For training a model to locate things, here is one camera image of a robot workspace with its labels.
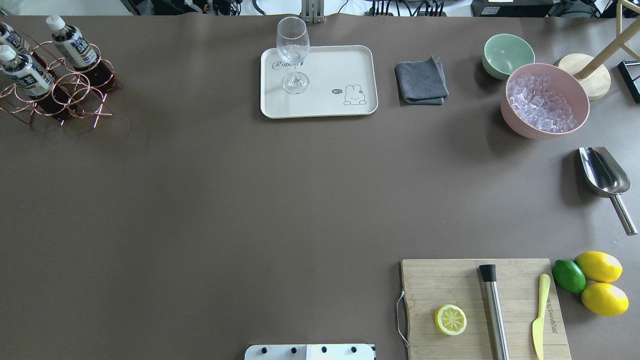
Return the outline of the lemon half slice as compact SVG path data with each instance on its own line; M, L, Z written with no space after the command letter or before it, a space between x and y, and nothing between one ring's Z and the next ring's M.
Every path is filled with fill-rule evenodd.
M435 311L434 324L439 332L455 337L466 330L467 316L461 307L444 304Z

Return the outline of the yellow lemon right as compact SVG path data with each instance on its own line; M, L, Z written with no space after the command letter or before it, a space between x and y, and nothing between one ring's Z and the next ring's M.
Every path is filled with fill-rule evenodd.
M605 282L586 285L581 294L583 305L601 316L614 317L625 313L630 306L629 298L621 288Z

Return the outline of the grey folded cloth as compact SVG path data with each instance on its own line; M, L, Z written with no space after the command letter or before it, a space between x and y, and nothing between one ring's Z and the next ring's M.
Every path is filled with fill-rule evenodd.
M409 105L441 106L450 95L439 58L403 61L394 68L402 100Z

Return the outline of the green lime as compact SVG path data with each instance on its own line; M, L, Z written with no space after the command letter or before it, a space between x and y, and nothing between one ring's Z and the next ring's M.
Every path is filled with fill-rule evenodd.
M551 273L557 285L572 294L580 294L586 287L585 274L571 260L556 260L551 268Z

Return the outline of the copper wire bottle basket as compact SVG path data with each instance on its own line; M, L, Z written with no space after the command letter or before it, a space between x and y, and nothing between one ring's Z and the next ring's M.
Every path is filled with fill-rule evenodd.
M78 120L94 129L104 118L114 116L114 112L107 105L110 92L104 92L103 89L109 84L113 85L114 89L122 88L122 82L116 76L114 66L109 60L103 59L101 62L111 72L110 78L104 84L92 86L86 71L77 71L73 66L67 65L66 59L57 51L51 40L32 46L32 50L42 57L46 70L54 72L57 76L52 88L60 89L69 97L66 102L61 102L61 105L70 112L70 116L64 120L55 119L52 112L45 112L19 91L13 82L2 76L2 117L13 117L26 125L30 125L37 117L45 117L58 122L59 125Z

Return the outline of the wooden cup tree stand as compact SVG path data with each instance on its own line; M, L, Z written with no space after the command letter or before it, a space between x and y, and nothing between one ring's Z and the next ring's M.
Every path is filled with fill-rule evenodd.
M611 86L610 71L604 63L615 52L622 49L634 60L640 60L640 55L628 46L628 42L639 33L640 19L636 18L631 25L623 29L623 10L640 13L639 5L630 0L618 0L615 5L616 35L598 55L592 57L587 54L567 54L556 62L556 66L578 80L590 101L599 100L608 93Z

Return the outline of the black glass rack tray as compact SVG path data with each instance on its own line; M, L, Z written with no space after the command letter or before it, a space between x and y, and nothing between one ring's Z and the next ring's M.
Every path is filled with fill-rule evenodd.
M640 104L640 90L639 90L639 75L633 77L631 75L631 68L636 68L640 66L640 62L638 60L623 60L617 64L617 69L621 74L622 80L624 80L624 84L629 90L631 97L633 98L636 104Z

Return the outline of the white pedestal base plate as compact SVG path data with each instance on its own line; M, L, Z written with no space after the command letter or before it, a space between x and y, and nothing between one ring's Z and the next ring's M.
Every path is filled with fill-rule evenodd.
M244 354L245 360L375 360L374 344L254 344Z

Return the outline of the yellow lemon left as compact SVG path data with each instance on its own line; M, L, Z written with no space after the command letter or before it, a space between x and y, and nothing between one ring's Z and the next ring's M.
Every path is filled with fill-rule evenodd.
M585 251L574 258L585 278L600 283L613 283L621 277L623 267L613 255L603 251Z

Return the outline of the tea bottle white cap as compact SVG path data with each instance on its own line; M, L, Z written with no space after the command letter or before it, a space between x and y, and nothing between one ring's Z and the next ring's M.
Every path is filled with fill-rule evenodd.
M63 55L67 64L87 79L88 84L104 93L117 88L117 80L112 70L90 45L80 30L68 25L58 15L45 19L51 31L54 46Z

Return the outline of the metal ice scoop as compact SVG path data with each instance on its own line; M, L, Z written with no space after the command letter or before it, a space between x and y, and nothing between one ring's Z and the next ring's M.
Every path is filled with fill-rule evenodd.
M631 187L626 171L605 146L581 146L577 150L590 189L611 201L628 236L638 235L638 228L621 197Z

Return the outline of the pink bowl with ice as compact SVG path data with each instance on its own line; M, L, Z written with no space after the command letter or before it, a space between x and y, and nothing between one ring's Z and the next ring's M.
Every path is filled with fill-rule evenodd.
M585 90L572 75L545 63L517 68L500 100L505 123L528 139L553 139L578 130L590 113Z

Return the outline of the yellow plastic knife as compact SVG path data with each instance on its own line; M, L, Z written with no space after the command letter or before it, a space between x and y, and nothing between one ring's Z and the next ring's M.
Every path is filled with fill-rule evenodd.
M531 338L535 356L538 360L544 360L544 326L546 318L546 306L551 287L551 278L542 273L538 278L537 290L537 317L531 323Z

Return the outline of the green ceramic bowl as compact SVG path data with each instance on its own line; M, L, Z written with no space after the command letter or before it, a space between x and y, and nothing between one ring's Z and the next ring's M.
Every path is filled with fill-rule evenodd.
M524 39L500 33L487 39L483 48L482 66L493 78L507 80L521 66L536 62L535 52Z

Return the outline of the yellow lemon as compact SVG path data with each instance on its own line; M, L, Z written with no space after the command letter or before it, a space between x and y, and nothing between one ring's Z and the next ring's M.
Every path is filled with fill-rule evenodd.
M621 288L605 282L586 285L581 294L583 305L601 316L614 317L625 313L630 306L629 298Z
M603 251L585 251L574 258L585 278L600 283L613 283L621 277L623 267L613 255Z

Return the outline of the wooden cutting board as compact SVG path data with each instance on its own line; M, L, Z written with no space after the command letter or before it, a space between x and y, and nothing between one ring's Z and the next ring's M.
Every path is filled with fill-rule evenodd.
M531 324L538 316L538 283L551 275L548 259L403 259L401 280L410 360L493 360L495 346L479 266L494 264L507 349L512 360L535 360ZM446 335L435 325L443 305L456 305L466 330Z

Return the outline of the steel muddler black tip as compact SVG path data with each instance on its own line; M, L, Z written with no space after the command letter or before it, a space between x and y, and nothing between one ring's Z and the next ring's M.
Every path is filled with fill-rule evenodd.
M506 338L505 321L503 319L501 301L499 297L496 265L481 264L478 266L478 270L480 271L480 276L482 278L486 294L494 358L496 358L496 360L510 360L511 356Z

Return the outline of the clear wine glass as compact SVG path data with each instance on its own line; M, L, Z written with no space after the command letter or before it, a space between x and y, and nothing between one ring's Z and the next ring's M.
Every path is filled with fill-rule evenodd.
M283 88L290 94L301 94L308 89L310 79L297 70L310 52L310 38L307 25L297 16L282 18L277 25L276 49L281 59L293 66L283 80Z

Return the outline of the cream rabbit tray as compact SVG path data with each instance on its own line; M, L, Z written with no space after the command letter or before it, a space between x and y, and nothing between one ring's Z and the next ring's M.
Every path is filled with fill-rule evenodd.
M268 48L260 57L260 110L270 119L368 116L378 108L373 53L364 45L311 47L298 71L310 84L288 93L282 80L293 67Z

